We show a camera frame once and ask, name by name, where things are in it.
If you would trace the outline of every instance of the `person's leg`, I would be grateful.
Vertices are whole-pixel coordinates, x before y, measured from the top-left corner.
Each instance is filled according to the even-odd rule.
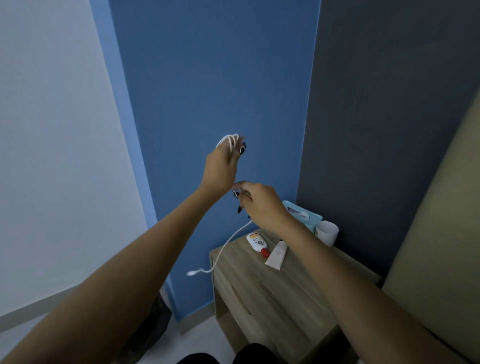
[[[238,352],[233,364],[280,364],[272,351],[262,344],[249,344]]]
[[[210,354],[205,352],[198,352],[196,354],[190,354],[180,360],[177,364],[220,364]]]

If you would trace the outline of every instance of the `bedside table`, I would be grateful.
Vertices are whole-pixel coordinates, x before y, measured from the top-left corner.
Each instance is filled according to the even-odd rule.
[[[263,229],[256,231],[270,251],[280,240]],[[210,264],[220,248],[210,252]],[[341,250],[331,249],[372,283],[380,280]],[[217,321],[235,353],[258,342],[289,364],[306,363],[340,328],[322,292],[290,249],[280,271],[265,261],[245,236],[227,244],[212,273]]]

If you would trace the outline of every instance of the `drawer front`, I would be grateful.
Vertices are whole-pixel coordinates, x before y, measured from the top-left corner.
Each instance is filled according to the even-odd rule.
[[[275,345],[265,335],[255,318],[253,318],[251,312],[245,307],[241,299],[235,293],[235,290],[228,282],[227,278],[223,275],[218,268],[213,274],[214,284],[216,290],[222,296],[228,309],[232,313],[233,318],[240,326],[243,334],[250,343],[257,342],[265,345],[273,352],[276,352]]]

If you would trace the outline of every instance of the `coiled white cable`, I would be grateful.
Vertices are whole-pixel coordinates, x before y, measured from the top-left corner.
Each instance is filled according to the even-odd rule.
[[[235,149],[236,145],[237,145],[237,142],[239,140],[239,135],[238,134],[229,134],[229,135],[225,135],[222,139],[220,139],[220,141],[218,142],[218,144],[216,145],[216,147],[218,147],[220,144],[222,144],[224,142],[225,139],[228,139],[228,143],[230,144],[230,153],[233,152],[233,150]],[[216,264],[218,262],[218,259],[220,258],[220,255],[222,254],[222,251],[223,251],[223,248],[225,248],[225,246],[230,242],[230,240],[232,240],[232,238],[237,235],[238,232],[240,232],[241,230],[243,230],[244,228],[246,228],[247,226],[249,226],[253,221],[250,220],[249,222],[247,222],[245,225],[243,225],[240,229],[238,229],[236,232],[233,233],[232,236],[229,237],[229,239],[225,242],[225,244],[223,244],[222,246],[222,249],[220,249],[220,252],[218,253],[217,257],[216,257],[216,261],[215,263],[213,264],[213,266],[209,269],[209,270],[205,270],[203,268],[200,268],[200,269],[197,269],[197,270],[191,270],[189,272],[187,272],[187,276],[194,276],[195,274],[197,273],[211,273],[214,268],[216,267]]]

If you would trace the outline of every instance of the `wooden tabletop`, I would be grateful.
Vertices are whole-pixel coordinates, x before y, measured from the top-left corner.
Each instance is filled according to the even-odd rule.
[[[265,230],[257,232],[270,251],[280,240]],[[380,280],[380,276],[344,252],[331,249],[371,282]],[[219,250],[210,252],[214,261]],[[265,261],[243,236],[227,244],[216,269],[227,278],[282,357],[288,363],[299,363],[338,326],[322,292],[290,249],[280,271],[266,266]]]

